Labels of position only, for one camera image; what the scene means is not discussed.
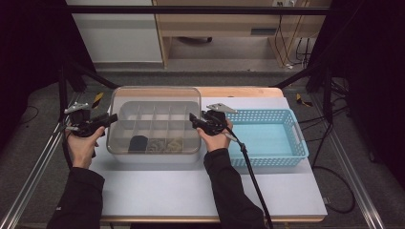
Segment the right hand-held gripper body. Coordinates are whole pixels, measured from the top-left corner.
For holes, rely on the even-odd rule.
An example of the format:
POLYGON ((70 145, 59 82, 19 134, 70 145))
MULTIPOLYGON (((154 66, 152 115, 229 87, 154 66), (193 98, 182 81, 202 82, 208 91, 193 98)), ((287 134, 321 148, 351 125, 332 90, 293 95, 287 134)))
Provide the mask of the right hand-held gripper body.
POLYGON ((236 110, 224 105, 223 103, 207 105, 206 108, 207 111, 202 111, 202 129, 207 135, 220 134, 227 127, 225 114, 237 113, 236 110))

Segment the pale yellow sock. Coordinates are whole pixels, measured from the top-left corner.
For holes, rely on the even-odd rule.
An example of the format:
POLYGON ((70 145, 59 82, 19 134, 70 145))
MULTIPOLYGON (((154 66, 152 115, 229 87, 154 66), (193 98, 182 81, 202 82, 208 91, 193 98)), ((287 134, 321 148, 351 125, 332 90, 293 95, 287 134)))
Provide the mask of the pale yellow sock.
POLYGON ((180 137, 169 138, 166 143, 166 151, 169 153, 181 153, 183 149, 183 139, 180 137))

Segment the black sock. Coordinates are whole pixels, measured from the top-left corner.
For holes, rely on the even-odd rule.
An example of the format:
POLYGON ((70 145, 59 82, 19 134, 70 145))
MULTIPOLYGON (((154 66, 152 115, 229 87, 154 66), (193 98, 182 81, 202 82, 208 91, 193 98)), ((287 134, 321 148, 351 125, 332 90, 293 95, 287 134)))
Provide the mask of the black sock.
POLYGON ((130 139, 128 152, 131 154, 144 154, 147 148, 148 138, 144 135, 134 135, 130 139))

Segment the translucent grey box lid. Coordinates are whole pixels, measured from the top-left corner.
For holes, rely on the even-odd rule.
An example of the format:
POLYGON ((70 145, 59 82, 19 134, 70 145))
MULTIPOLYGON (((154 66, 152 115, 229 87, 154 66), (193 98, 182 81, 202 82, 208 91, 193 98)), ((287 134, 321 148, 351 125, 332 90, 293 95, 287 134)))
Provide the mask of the translucent grey box lid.
POLYGON ((110 112, 127 101, 195 101, 201 106, 201 94, 187 87, 120 87, 112 95, 110 112))

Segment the grey sock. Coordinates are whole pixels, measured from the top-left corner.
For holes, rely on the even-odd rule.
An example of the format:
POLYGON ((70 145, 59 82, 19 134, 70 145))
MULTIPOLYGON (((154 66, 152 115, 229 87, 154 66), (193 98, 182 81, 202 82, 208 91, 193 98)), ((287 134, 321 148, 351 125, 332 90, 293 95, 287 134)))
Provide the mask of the grey sock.
POLYGON ((165 139, 164 138, 151 138, 148 140, 146 147, 148 154, 160 154, 165 151, 165 139))

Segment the white compartment storage box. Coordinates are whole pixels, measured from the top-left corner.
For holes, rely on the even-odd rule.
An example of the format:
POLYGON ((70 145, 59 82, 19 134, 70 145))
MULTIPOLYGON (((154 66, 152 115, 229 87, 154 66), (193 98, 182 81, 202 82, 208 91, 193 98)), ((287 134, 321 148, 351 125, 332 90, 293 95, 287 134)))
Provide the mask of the white compartment storage box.
POLYGON ((193 163, 199 157, 201 140, 192 127, 189 114, 198 116, 201 106, 195 101, 127 101, 114 108, 117 122, 109 128, 107 149, 121 163, 193 163), (134 135, 164 138, 165 151, 160 154, 131 154, 134 135), (181 153, 166 151, 169 138, 183 139, 181 153))

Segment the light blue plastic basket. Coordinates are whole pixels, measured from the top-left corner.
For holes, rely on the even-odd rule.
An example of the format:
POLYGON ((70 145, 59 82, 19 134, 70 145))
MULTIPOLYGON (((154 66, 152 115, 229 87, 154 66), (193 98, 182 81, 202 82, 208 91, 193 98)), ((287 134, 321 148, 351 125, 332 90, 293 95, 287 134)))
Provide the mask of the light blue plastic basket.
POLYGON ((291 109, 239 110, 226 117, 246 146, 253 168, 295 167, 309 155, 291 109))

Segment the person's right hand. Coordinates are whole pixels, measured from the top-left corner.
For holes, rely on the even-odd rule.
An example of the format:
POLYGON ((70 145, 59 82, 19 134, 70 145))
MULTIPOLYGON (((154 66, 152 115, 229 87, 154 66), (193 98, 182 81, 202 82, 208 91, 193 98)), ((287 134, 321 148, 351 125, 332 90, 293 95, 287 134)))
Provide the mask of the person's right hand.
POLYGON ((218 135, 207 135, 203 131, 203 129, 201 128, 197 129, 197 133, 204 141, 208 153, 212 153, 215 150, 229 147, 230 139, 225 135, 225 133, 227 133, 228 130, 233 128, 233 124, 231 123, 230 120, 227 120, 226 123, 227 129, 224 129, 223 132, 218 135))

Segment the person's left hand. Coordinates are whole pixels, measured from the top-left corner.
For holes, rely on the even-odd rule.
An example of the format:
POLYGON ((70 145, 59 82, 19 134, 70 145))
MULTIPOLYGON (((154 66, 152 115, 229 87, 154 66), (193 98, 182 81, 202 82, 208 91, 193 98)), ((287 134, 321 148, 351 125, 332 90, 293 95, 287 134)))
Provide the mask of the person's left hand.
POLYGON ((67 135, 68 151, 74 167, 90 168, 95 147, 98 146, 97 140, 104 134, 104 130, 105 128, 101 126, 92 135, 87 137, 76 136, 71 131, 65 132, 67 135))

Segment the black yellow tape strip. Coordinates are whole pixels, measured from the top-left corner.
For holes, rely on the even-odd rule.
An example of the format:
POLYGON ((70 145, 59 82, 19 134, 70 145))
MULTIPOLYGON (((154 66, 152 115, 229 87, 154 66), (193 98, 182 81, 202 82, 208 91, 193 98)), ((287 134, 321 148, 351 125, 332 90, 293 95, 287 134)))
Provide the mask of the black yellow tape strip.
POLYGON ((300 94, 296 94, 296 102, 297 102, 297 104, 301 104, 306 107, 313 107, 313 104, 311 102, 304 101, 300 94))
POLYGON ((97 108, 97 106, 99 105, 100 100, 101 100, 101 98, 102 98, 103 95, 104 95, 104 93, 98 93, 98 94, 96 94, 95 100, 94 100, 94 102, 93 102, 93 104, 92 104, 92 109, 97 108))

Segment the black object under desk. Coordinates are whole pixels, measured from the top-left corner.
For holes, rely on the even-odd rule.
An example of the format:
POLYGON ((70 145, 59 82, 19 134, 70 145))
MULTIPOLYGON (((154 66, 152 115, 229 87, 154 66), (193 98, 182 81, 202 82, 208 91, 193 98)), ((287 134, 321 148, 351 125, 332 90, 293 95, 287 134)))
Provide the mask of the black object under desk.
POLYGON ((177 37, 177 39, 185 44, 205 44, 210 43, 213 40, 212 37, 197 38, 197 37, 183 37, 183 36, 177 37))

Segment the white cabinet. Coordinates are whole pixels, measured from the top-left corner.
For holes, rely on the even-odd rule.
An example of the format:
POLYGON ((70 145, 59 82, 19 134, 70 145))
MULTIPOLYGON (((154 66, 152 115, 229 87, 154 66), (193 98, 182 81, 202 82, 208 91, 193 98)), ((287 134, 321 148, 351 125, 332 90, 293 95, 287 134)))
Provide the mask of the white cabinet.
POLYGON ((87 14, 73 18, 96 63, 162 62, 154 14, 87 14))

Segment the wooden desk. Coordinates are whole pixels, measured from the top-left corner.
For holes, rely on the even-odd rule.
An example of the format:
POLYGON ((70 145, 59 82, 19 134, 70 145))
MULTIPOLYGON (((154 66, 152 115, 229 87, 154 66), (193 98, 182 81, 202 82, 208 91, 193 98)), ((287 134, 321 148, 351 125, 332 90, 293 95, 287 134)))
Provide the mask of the wooden desk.
MULTIPOLYGON (((273 0, 151 0, 154 6, 273 7, 273 0)), ((328 8, 332 0, 297 0, 294 8, 328 8)), ((264 37, 280 67, 292 65, 299 38, 316 38, 323 15, 157 14, 162 62, 175 37, 264 37)))

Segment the aluminium rail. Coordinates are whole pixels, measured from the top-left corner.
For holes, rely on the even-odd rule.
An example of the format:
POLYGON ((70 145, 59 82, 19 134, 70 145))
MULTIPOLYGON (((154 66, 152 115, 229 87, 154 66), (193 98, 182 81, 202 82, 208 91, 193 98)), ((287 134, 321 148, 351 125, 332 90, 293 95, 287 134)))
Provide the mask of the aluminium rail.
POLYGON ((0 221, 0 229, 14 229, 24 213, 36 186, 42 178, 48 163, 50 162, 53 153, 55 152, 61 140, 62 125, 66 122, 67 118, 62 115, 60 121, 57 122, 53 128, 53 133, 47 141, 44 149, 42 150, 38 160, 33 165, 33 168, 27 177, 23 187, 21 188, 18 196, 13 202, 11 208, 0 221))
POLYGON ((352 217, 362 220, 360 228, 385 229, 360 173, 370 165, 363 144, 342 97, 331 102, 333 123, 323 123, 325 132, 317 152, 311 155, 315 176, 321 179, 321 190, 329 194, 327 209, 349 223, 352 217))

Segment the black frame bar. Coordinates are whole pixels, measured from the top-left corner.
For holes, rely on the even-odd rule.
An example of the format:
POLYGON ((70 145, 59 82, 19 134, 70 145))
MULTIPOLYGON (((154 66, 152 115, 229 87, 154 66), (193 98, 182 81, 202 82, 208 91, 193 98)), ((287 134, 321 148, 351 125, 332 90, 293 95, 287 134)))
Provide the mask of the black frame bar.
POLYGON ((69 5, 71 13, 114 14, 252 14, 252 15, 327 15, 330 8, 214 7, 214 6, 79 6, 69 5))

